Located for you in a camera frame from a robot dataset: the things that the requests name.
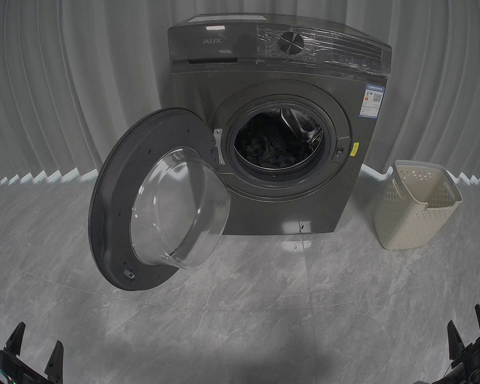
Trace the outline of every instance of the yellow sticker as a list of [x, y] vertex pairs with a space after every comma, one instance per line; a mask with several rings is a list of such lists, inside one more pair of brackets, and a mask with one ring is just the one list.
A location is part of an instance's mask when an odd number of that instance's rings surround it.
[[359, 150], [359, 144], [360, 143], [353, 143], [353, 148], [350, 152], [350, 156], [355, 156], [357, 154], [357, 151]]

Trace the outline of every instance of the white curtain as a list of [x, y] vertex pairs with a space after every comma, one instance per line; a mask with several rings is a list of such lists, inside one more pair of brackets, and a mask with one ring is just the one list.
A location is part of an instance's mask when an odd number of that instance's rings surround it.
[[480, 177], [477, 0], [0, 0], [0, 180], [99, 169], [169, 97], [168, 27], [218, 12], [327, 19], [387, 42], [392, 75], [365, 163]]

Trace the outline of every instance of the aux logo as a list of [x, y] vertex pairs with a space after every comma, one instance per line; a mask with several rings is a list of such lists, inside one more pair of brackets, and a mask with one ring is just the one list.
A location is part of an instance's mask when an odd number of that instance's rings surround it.
[[221, 43], [220, 39], [205, 39], [204, 44]]

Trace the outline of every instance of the door glass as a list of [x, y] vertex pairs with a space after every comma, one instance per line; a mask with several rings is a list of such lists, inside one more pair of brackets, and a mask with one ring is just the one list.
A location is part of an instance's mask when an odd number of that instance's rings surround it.
[[203, 263], [227, 223], [230, 194], [192, 148], [164, 155], [145, 177], [130, 224], [132, 247], [144, 264], [180, 268]]

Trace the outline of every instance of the plastic wrap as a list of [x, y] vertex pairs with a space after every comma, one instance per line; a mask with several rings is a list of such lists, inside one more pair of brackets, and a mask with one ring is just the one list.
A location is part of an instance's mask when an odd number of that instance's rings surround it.
[[[287, 32], [299, 33], [303, 50], [295, 55], [283, 52], [278, 41]], [[257, 62], [277, 64], [288, 61], [313, 67], [348, 67], [355, 71], [388, 77], [392, 49], [387, 44], [341, 32], [295, 25], [269, 24], [257, 27]]]

